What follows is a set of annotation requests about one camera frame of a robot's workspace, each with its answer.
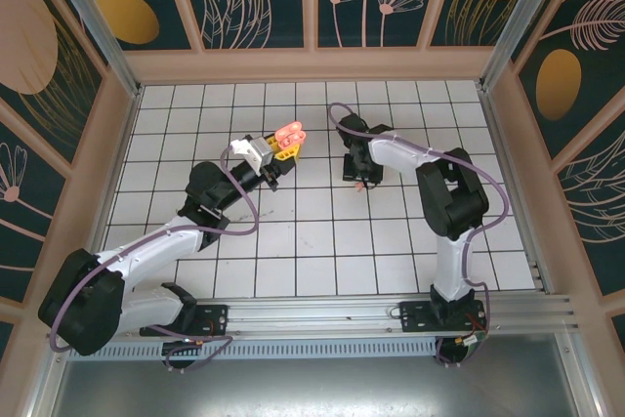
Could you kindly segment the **pink earbud charging case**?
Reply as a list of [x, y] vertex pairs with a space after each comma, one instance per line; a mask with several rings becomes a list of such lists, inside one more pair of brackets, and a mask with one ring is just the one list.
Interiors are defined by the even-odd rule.
[[282, 149], [287, 149], [294, 145], [302, 144], [307, 134], [303, 130], [303, 124], [300, 121], [293, 121], [274, 132], [274, 138]]

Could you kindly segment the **grey metal sheet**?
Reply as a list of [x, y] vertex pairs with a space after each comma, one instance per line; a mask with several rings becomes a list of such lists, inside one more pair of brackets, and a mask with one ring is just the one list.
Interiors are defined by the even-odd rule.
[[549, 354], [217, 360], [188, 373], [147, 361], [72, 362], [36, 417], [603, 417]]

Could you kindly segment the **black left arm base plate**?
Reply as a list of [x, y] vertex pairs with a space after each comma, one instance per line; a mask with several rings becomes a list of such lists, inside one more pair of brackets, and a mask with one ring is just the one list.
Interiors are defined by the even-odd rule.
[[227, 305], [185, 306], [170, 324], [160, 325], [175, 337], [224, 336], [229, 320]]

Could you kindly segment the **aluminium mounting rail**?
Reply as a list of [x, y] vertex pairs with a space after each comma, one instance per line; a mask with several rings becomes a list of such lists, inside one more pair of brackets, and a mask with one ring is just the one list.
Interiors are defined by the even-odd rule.
[[[238, 340], [381, 338], [402, 334], [401, 303], [427, 299], [425, 294], [204, 299], [196, 308], [207, 313], [220, 305], [226, 333]], [[490, 294], [491, 337], [569, 333], [578, 331], [579, 325], [565, 295], [537, 291]]]

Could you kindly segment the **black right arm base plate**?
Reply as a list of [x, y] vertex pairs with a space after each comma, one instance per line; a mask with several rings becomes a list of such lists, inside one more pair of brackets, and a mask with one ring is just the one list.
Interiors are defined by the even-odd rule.
[[403, 332], [469, 332], [486, 329], [484, 304], [480, 300], [455, 306], [436, 306], [430, 301], [399, 304]]

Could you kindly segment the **aluminium frame post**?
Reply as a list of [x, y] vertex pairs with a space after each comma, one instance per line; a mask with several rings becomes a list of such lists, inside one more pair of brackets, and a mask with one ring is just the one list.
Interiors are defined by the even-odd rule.
[[518, 0], [506, 21], [492, 54], [477, 82], [478, 92], [487, 94], [496, 84], [506, 64], [521, 42], [545, 0]]
[[116, 38], [107, 26], [95, 0], [70, 0], [78, 13], [82, 16], [86, 27], [91, 31], [96, 43], [109, 65], [122, 83], [124, 89], [132, 98], [135, 98], [140, 89], [139, 82], [126, 61], [123, 51]]

